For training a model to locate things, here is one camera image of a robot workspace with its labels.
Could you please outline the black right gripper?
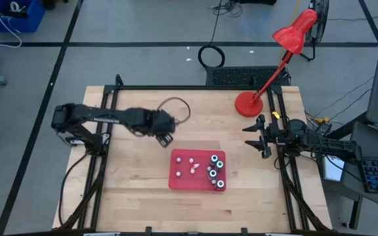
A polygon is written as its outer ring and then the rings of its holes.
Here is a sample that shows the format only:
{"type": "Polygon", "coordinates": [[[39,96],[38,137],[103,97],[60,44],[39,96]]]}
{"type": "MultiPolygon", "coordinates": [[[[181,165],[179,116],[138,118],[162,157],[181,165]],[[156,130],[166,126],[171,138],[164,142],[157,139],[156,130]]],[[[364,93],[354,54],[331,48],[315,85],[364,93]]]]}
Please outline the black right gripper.
{"type": "Polygon", "coordinates": [[[277,144],[278,136],[281,134],[281,130],[278,126],[277,121],[272,121],[267,127],[265,125],[265,117],[263,114],[259,115],[257,118],[257,122],[247,128],[243,128],[244,132],[257,132],[258,130],[261,132],[259,136],[259,141],[254,140],[246,140],[245,143],[258,151],[261,151],[261,155],[263,159],[267,159],[271,156],[272,152],[268,143],[277,144]]]}

